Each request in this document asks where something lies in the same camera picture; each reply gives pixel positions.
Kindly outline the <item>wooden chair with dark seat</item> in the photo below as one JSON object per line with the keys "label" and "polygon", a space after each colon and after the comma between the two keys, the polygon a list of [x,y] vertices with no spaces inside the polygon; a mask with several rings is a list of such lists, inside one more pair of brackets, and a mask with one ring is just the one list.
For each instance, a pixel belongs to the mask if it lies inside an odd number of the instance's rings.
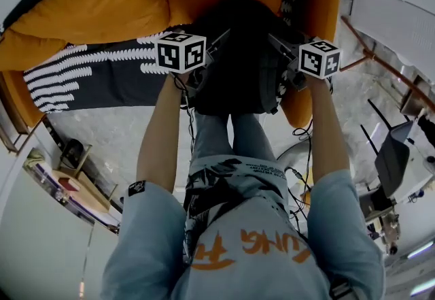
{"label": "wooden chair with dark seat", "polygon": [[[417,76],[413,83],[426,96],[429,95],[430,85],[421,76]],[[417,93],[409,90],[402,100],[400,112],[409,118],[418,117],[425,107],[425,102],[417,95]]]}

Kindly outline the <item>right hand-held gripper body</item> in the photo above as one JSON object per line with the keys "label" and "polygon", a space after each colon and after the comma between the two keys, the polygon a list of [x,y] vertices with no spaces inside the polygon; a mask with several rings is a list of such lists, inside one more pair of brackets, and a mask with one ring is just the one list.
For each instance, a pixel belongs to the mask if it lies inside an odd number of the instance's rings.
{"label": "right hand-held gripper body", "polygon": [[294,56],[288,65],[288,78],[296,90],[306,88],[307,76],[325,80],[340,71],[342,50],[328,40],[313,39],[306,44],[288,44],[286,48]]}

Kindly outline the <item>brown wooden coat stand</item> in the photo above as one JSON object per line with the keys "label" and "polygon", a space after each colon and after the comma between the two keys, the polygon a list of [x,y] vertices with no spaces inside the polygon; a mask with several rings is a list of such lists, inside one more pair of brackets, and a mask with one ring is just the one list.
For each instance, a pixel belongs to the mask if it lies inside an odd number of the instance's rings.
{"label": "brown wooden coat stand", "polygon": [[402,82],[411,90],[412,93],[415,93],[417,97],[427,106],[429,109],[435,113],[435,103],[416,85],[414,84],[410,79],[406,78],[402,73],[397,71],[395,68],[393,68],[389,63],[384,61],[383,59],[379,58],[375,52],[368,48],[368,46],[365,44],[364,40],[360,37],[358,32],[353,28],[350,21],[346,16],[341,16],[341,21],[345,24],[345,26],[351,31],[351,33],[354,35],[354,37],[357,39],[357,41],[362,46],[362,53],[363,57],[356,60],[355,62],[345,66],[341,67],[340,72],[344,72],[347,70],[350,70],[362,63],[365,63],[366,61],[374,61],[380,66],[382,66],[384,69],[386,69],[388,72],[393,74],[395,77],[402,80]]}

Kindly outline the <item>person's right forearm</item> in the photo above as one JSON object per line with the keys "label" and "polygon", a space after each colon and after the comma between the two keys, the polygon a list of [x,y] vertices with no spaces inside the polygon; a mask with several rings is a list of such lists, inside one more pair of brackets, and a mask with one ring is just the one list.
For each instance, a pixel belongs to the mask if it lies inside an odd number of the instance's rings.
{"label": "person's right forearm", "polygon": [[312,100],[313,183],[324,176],[349,170],[349,155],[327,82],[307,76]]}

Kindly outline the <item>person's left forearm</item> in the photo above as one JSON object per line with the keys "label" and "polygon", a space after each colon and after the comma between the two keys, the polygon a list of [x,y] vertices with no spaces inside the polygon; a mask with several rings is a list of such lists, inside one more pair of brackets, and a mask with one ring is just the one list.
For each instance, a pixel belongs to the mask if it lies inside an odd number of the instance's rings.
{"label": "person's left forearm", "polygon": [[136,180],[173,192],[179,141],[181,89],[167,76],[146,127],[137,159]]}

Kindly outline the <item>white water dispenser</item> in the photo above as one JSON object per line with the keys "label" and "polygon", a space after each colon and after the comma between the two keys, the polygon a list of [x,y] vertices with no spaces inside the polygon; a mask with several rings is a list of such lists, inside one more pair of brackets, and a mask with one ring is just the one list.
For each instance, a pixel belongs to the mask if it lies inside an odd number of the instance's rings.
{"label": "white water dispenser", "polygon": [[402,0],[353,0],[350,22],[429,79],[435,74],[435,15]]}

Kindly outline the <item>black white patterned blanket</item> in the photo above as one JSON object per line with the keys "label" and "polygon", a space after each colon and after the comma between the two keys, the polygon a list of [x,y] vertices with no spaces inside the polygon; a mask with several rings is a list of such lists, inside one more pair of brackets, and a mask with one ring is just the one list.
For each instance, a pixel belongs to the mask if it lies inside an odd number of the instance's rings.
{"label": "black white patterned blanket", "polygon": [[0,0],[0,80],[27,123],[153,106],[168,72],[189,103],[274,112],[303,89],[298,48],[332,38],[338,0]]}

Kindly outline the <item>orange sofa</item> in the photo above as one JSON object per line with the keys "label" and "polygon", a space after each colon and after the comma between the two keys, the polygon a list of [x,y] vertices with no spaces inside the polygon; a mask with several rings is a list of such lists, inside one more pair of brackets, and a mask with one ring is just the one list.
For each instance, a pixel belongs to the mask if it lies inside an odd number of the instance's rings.
{"label": "orange sofa", "polygon": [[[19,1],[0,0],[0,17],[6,17]],[[309,35],[333,40],[338,2],[282,0],[276,15]],[[45,114],[153,106],[165,79],[164,71],[156,67],[154,42],[167,31],[185,29],[190,24],[167,27],[155,34],[124,41],[68,43],[43,63],[22,71],[24,81],[34,104]]]}

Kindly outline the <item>person's blue jeans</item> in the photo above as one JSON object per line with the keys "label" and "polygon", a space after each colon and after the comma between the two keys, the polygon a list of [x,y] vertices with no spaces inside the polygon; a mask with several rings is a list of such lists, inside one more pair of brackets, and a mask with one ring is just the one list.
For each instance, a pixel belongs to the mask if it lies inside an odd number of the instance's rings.
{"label": "person's blue jeans", "polygon": [[197,134],[184,209],[185,233],[199,236],[212,222],[253,197],[287,217],[288,184],[253,114],[195,114]]}

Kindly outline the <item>black wrist band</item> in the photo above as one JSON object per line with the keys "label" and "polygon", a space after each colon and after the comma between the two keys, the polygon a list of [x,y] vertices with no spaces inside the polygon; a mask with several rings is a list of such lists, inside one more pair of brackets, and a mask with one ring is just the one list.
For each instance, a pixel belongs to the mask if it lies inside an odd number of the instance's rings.
{"label": "black wrist band", "polygon": [[176,74],[176,73],[173,73],[173,72],[171,72],[171,76],[172,76],[173,79],[174,79],[174,84],[175,84],[175,86],[176,86],[179,90],[181,90],[181,91],[183,91],[183,92],[187,92],[187,87],[186,87],[186,85],[185,85],[185,82],[180,78],[180,76],[179,76],[178,74]]}

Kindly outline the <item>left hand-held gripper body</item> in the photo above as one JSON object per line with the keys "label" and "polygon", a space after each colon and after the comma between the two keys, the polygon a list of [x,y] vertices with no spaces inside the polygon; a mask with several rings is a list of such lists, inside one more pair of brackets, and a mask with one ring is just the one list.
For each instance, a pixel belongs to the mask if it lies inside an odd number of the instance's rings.
{"label": "left hand-held gripper body", "polygon": [[156,40],[156,64],[177,80],[187,76],[187,86],[205,83],[215,65],[218,38],[169,32]]}

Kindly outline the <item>black backpack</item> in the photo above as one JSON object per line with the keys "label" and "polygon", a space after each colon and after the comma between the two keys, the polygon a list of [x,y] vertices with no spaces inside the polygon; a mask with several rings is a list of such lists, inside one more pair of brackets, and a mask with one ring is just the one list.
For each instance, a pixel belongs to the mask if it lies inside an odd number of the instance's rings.
{"label": "black backpack", "polygon": [[204,115],[274,114],[287,87],[287,59],[268,42],[268,34],[288,44],[306,44],[309,36],[289,26],[256,0],[222,0],[189,27],[205,37],[230,29],[215,55],[205,83],[188,86],[188,105]]}

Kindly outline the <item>light wooden desk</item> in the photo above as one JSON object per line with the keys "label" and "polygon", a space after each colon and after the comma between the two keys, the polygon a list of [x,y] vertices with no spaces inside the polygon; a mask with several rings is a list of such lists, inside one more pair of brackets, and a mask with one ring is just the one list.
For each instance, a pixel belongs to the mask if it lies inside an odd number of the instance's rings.
{"label": "light wooden desk", "polygon": [[64,188],[69,196],[89,212],[109,214],[120,220],[121,213],[114,208],[83,171],[74,169],[53,169],[52,177]]}

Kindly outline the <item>person's light blue shirt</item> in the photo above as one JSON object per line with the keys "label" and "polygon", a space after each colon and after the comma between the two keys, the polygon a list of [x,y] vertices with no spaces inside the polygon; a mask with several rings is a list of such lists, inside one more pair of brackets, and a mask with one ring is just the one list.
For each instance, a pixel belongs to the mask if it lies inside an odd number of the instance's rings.
{"label": "person's light blue shirt", "polygon": [[180,203],[152,183],[131,188],[103,300],[330,300],[339,278],[363,300],[384,298],[383,256],[347,170],[313,187],[307,239],[269,200],[254,197],[205,229],[188,266]]}

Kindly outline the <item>black waste bin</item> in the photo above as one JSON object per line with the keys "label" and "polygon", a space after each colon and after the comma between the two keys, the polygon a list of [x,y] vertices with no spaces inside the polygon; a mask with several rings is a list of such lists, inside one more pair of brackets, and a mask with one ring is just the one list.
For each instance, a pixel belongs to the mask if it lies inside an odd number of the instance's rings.
{"label": "black waste bin", "polygon": [[85,146],[77,139],[70,139],[60,155],[58,170],[73,178],[78,178],[91,150],[91,144]]}

